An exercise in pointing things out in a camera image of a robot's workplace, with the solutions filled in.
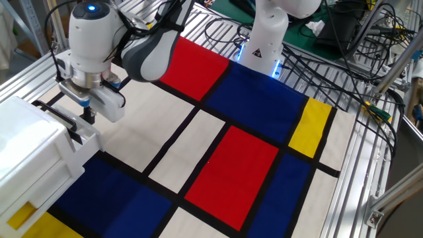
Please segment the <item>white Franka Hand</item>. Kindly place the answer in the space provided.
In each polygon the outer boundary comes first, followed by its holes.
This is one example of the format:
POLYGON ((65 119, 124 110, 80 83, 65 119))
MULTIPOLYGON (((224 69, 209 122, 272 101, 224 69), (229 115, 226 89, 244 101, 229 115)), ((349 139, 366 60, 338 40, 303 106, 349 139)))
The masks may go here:
POLYGON ((93 125, 97 112, 111 122, 123 118, 126 100, 116 92, 121 80, 111 71, 110 61, 78 63, 71 50, 58 54, 56 59, 63 78, 60 91, 84 107, 84 121, 93 125))

